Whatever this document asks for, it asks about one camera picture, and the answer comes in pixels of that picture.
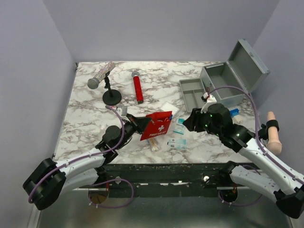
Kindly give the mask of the red first aid pouch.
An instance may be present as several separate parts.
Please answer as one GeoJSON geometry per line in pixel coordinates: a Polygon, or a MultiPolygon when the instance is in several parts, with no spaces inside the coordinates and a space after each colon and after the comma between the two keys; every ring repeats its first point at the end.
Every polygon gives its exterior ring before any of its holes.
{"type": "Polygon", "coordinates": [[[151,121],[142,133],[140,141],[166,134],[171,124],[172,111],[155,112],[146,115],[146,117],[151,118],[151,121]]]}

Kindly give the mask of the white gauze pack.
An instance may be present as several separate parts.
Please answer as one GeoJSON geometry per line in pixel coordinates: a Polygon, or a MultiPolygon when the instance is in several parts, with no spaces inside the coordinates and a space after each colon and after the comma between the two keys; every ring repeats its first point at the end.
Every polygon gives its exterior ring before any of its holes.
{"type": "Polygon", "coordinates": [[[179,112],[179,108],[172,105],[171,103],[169,102],[165,102],[161,107],[160,109],[164,112],[169,112],[171,111],[172,113],[172,117],[174,118],[176,116],[176,114],[179,112]]]}

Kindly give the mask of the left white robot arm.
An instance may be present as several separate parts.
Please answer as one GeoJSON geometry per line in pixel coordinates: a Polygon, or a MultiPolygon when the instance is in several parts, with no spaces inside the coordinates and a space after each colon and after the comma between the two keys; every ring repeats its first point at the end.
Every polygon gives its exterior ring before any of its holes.
{"type": "Polygon", "coordinates": [[[23,183],[29,203],[38,210],[51,206],[66,190],[86,185],[96,188],[105,183],[105,175],[98,168],[113,161],[117,150],[124,147],[134,133],[142,134],[151,118],[127,114],[127,120],[120,120],[121,127],[107,127],[101,142],[90,151],[61,161],[44,159],[23,183]]]}

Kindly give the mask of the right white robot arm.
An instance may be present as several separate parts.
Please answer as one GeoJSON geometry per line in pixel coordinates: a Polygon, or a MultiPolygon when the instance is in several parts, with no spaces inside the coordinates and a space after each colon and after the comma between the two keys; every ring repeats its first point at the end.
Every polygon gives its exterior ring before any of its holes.
{"type": "Polygon", "coordinates": [[[190,132],[207,132],[222,144],[257,165],[267,177],[247,171],[240,165],[219,173],[224,186],[240,184],[271,199],[287,216],[297,219],[304,211],[304,176],[286,165],[246,127],[235,124],[230,111],[222,104],[213,104],[206,112],[194,108],[183,122],[190,132]]]}

